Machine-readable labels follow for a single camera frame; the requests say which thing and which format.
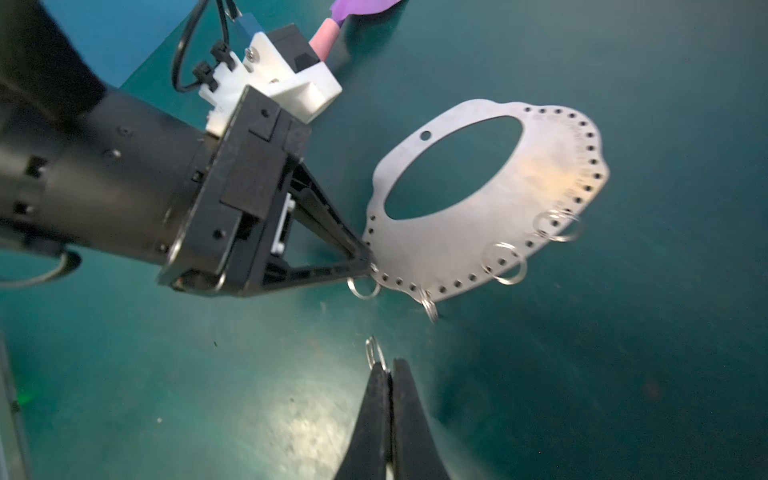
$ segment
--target large oval cutout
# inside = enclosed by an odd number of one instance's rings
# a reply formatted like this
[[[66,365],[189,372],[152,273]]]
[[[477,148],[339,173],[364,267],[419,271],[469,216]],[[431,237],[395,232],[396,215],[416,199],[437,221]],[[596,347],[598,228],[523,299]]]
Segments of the large oval cutout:
[[[456,204],[485,185],[512,155],[522,124],[491,118],[443,138],[402,173],[384,203],[394,220],[424,217]],[[421,132],[422,141],[430,132]]]

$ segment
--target silver metal plate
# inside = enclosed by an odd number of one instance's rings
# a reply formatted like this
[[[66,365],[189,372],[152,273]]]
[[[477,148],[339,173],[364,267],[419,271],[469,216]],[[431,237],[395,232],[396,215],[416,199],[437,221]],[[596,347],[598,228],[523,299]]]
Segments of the silver metal plate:
[[[507,162],[488,183],[457,204],[424,217],[387,216],[384,203],[389,192],[419,155],[457,130],[504,116],[517,118],[523,131]],[[425,131],[430,134],[422,136]],[[554,237],[571,223],[571,218],[551,220],[543,212],[578,215],[594,199],[609,175],[601,145],[592,121],[572,108],[470,100],[446,111],[389,152],[373,172],[373,197],[363,234],[376,255],[378,271],[373,278],[417,301],[422,300],[423,288],[438,302],[492,280],[483,266],[501,276],[519,260],[497,243],[511,244],[518,254],[529,257],[549,242],[536,230]]]

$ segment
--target purple object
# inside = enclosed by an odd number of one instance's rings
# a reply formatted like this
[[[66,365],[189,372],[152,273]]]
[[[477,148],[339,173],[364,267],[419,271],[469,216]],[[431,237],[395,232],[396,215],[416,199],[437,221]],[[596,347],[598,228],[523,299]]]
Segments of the purple object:
[[[371,15],[389,10],[402,0],[336,0],[331,5],[331,18],[341,25],[350,15]]]

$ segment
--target white bracket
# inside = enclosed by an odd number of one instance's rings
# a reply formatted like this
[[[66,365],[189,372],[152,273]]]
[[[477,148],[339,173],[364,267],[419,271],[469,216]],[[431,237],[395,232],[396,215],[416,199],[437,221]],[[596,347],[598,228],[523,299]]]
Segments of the white bracket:
[[[272,98],[305,124],[323,113],[342,90],[325,62],[294,72],[263,32],[253,36],[243,61],[232,51],[230,55],[235,59],[234,70],[230,71],[225,62],[214,69],[219,84],[216,91],[206,84],[200,87],[200,96],[214,106],[205,129],[218,137],[226,130],[246,85]]]

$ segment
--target green table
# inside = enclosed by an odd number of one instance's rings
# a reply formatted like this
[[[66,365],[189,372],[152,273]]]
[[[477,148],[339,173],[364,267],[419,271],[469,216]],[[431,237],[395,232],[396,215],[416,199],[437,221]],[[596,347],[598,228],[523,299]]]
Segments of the green table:
[[[241,4],[310,36],[329,2]],[[410,0],[347,22],[328,60],[344,93],[306,162],[355,229],[384,154],[489,98],[601,129],[612,177],[587,233],[518,286],[440,303],[434,326],[394,292],[202,299],[87,252],[72,277],[0,297],[36,478],[330,478],[372,334],[411,362],[454,478],[765,478],[766,18],[759,0]],[[207,104],[170,88],[179,30],[124,89],[202,127]],[[217,35],[208,12],[190,64]],[[502,133],[414,164],[392,209],[471,193],[514,144]]]

